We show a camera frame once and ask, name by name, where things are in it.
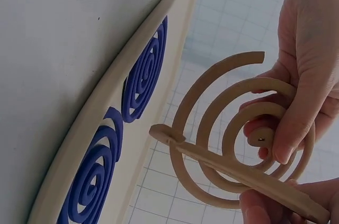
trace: finger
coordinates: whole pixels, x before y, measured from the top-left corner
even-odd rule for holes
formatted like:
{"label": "finger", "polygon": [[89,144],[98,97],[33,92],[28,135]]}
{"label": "finger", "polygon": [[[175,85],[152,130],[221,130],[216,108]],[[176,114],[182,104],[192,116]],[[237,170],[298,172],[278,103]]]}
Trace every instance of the finger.
{"label": "finger", "polygon": [[316,141],[318,141],[323,134],[332,125],[339,113],[339,100],[332,97],[327,97],[318,116],[316,117]]}
{"label": "finger", "polygon": [[[240,207],[242,209],[242,212],[245,214],[244,217],[246,218],[253,217],[253,215],[248,216],[246,214],[248,213],[249,209],[259,210],[259,208],[264,210],[265,215],[270,220],[270,223],[279,223],[280,220],[282,220],[284,217],[285,207],[255,190],[248,190],[243,192],[240,195],[239,199]],[[263,221],[267,217],[262,216],[260,220]]]}
{"label": "finger", "polygon": [[[285,66],[282,63],[280,63],[279,60],[273,65],[272,69],[258,75],[257,77],[270,77],[284,81],[286,83],[290,83],[290,73],[285,68]],[[260,89],[252,91],[252,93],[264,93],[264,92],[265,91]]]}
{"label": "finger", "polygon": [[262,127],[267,127],[267,128],[271,128],[272,130],[276,130],[278,123],[279,123],[279,120],[271,115],[259,117],[253,121],[249,121],[245,123],[244,135],[246,137],[249,137],[250,134],[254,130],[258,128],[262,128]]}
{"label": "finger", "polygon": [[263,198],[256,191],[245,191],[239,199],[244,224],[271,224]]}
{"label": "finger", "polygon": [[266,159],[268,155],[269,155],[269,150],[267,148],[265,147],[259,148],[258,156],[260,159]]}
{"label": "finger", "polygon": [[243,108],[252,105],[254,103],[258,103],[258,102],[272,102],[272,103],[276,103],[280,106],[283,107],[288,107],[291,103],[289,100],[287,100],[283,95],[278,94],[278,93],[274,93],[268,96],[264,96],[261,98],[256,98],[255,100],[251,100],[248,102],[245,102],[243,104],[240,105],[239,107],[239,111],[242,110]]}
{"label": "finger", "polygon": [[278,162],[288,162],[309,132],[330,90],[323,77],[310,73],[300,76],[296,96],[275,132],[273,154]]}
{"label": "finger", "polygon": [[339,179],[300,184],[296,187],[331,213],[331,223],[339,223]]}

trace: fingernail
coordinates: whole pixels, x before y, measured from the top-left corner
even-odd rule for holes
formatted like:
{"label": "fingernail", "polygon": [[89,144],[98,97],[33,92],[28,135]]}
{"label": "fingernail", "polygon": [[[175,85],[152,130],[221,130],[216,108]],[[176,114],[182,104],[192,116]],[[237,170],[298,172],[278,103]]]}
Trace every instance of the fingernail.
{"label": "fingernail", "polygon": [[276,152],[275,157],[278,162],[285,165],[289,161],[294,150],[294,147],[291,146],[280,147],[279,150]]}

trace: white surface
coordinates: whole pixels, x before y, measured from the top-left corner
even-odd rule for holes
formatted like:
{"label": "white surface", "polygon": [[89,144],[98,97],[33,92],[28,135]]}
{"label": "white surface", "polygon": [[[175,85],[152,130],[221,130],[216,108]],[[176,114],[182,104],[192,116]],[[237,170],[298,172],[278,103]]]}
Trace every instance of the white surface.
{"label": "white surface", "polygon": [[191,61],[202,56],[209,62],[234,53],[263,50],[264,66],[278,57],[278,17],[283,0],[198,0],[185,44]]}
{"label": "white surface", "polygon": [[69,126],[159,1],[0,0],[2,223],[26,223]]}
{"label": "white surface", "polygon": [[[210,3],[207,6],[211,8],[212,6],[219,6],[220,0],[215,0],[215,3],[211,0],[206,0]],[[254,66],[245,66],[241,69],[232,71],[232,73],[227,74],[221,80],[215,82],[204,94],[204,96],[198,101],[197,107],[190,114],[188,124],[185,127],[185,136],[190,140],[195,139],[197,133],[198,124],[201,120],[201,113],[203,113],[209,103],[226,87],[238,82],[240,80],[253,77],[257,73],[264,72],[271,67],[278,55],[277,50],[277,33],[276,28],[278,25],[278,15],[282,0],[228,0],[236,2],[241,5],[247,6],[247,17],[244,19],[239,15],[231,15],[224,11],[224,7],[220,13],[222,14],[220,23],[224,22],[224,26],[219,24],[213,24],[208,21],[202,20],[199,16],[199,9],[203,6],[202,0],[198,0],[195,8],[195,16],[191,22],[191,31],[189,36],[186,39],[185,43],[185,54],[184,59],[181,63],[181,69],[177,73],[176,85],[172,89],[172,93],[167,98],[167,105],[164,108],[163,116],[159,122],[165,122],[168,125],[171,125],[173,122],[175,111],[177,110],[178,103],[180,103],[183,94],[185,94],[192,84],[198,79],[198,77],[212,65],[215,61],[218,61],[224,57],[236,53],[235,49],[239,48],[241,51],[249,50],[266,50],[265,61],[261,65]],[[269,14],[272,11],[272,4],[276,3],[273,14]],[[248,35],[245,35],[242,32],[242,24],[245,21],[255,23],[258,26],[265,28],[265,34],[262,40],[256,40]],[[222,52],[212,52],[213,48],[217,45],[221,45]],[[230,107],[225,109],[221,116],[218,118],[217,123],[215,124],[215,133],[218,135],[219,147],[213,148],[210,147],[210,150],[221,153],[221,140],[224,130],[230,121],[230,119],[237,112],[238,107],[243,102],[252,99],[253,95],[245,95],[242,98],[237,99]],[[337,134],[339,133],[338,129],[339,121],[336,121],[335,124],[331,127],[330,131],[325,134],[323,139],[315,145],[315,150],[313,156],[307,166],[306,171],[299,180],[300,183],[305,182],[315,182],[320,180],[328,180],[331,178],[339,177],[339,142],[337,140]],[[254,165],[259,163],[257,157],[257,151],[254,147],[250,147],[245,144],[245,138],[242,133],[238,135],[236,140],[235,152],[236,157],[248,165]],[[167,147],[163,147],[160,142],[153,142],[151,146],[150,153],[151,160],[149,165],[146,164],[140,178],[138,185],[140,187],[145,187],[145,181],[156,177],[155,173],[161,173],[164,176],[167,176],[170,180],[170,186],[174,186],[177,183],[175,195],[173,193],[168,193],[159,188],[159,186],[147,186],[149,190],[154,190],[158,193],[163,193],[172,197],[173,204],[169,210],[170,214],[166,216],[158,216],[154,214],[153,207],[156,204],[159,204],[158,201],[152,202],[150,205],[146,205],[147,210],[139,210],[138,207],[130,206],[129,215],[126,216],[126,224],[138,224],[138,223],[148,223],[148,224],[157,224],[157,223],[166,223],[166,224],[218,224],[218,223],[230,223],[230,224],[240,224],[243,223],[243,216],[238,210],[220,210],[218,208],[213,208],[207,206],[201,202],[198,202],[192,196],[185,191],[180,183],[177,182],[173,168],[171,167],[171,160],[168,154]],[[224,191],[214,187],[213,184],[206,184],[205,179],[203,178],[204,174],[202,173],[198,163],[194,163],[192,159],[187,158],[185,164],[189,163],[187,167],[197,166],[197,168],[191,168],[190,174],[197,181],[200,182],[204,190],[209,191],[214,195],[226,197],[229,199],[235,199],[237,194],[225,193]],[[136,191],[135,198],[142,200],[142,195],[140,196]],[[189,217],[185,212],[177,211],[178,206],[181,208],[189,209],[192,207],[192,203],[197,203],[195,205],[195,216],[199,218],[194,219],[194,217]],[[156,216],[162,219],[165,219],[166,222],[157,222],[153,221],[152,217]]]}
{"label": "white surface", "polygon": [[123,82],[154,32],[168,16],[162,70],[149,104],[140,119],[125,123],[122,153],[116,164],[100,223],[121,223],[147,152],[148,130],[161,114],[179,66],[195,0],[161,0],[130,38],[73,123],[43,181],[29,223],[55,223],[85,152],[108,107],[120,110]]}

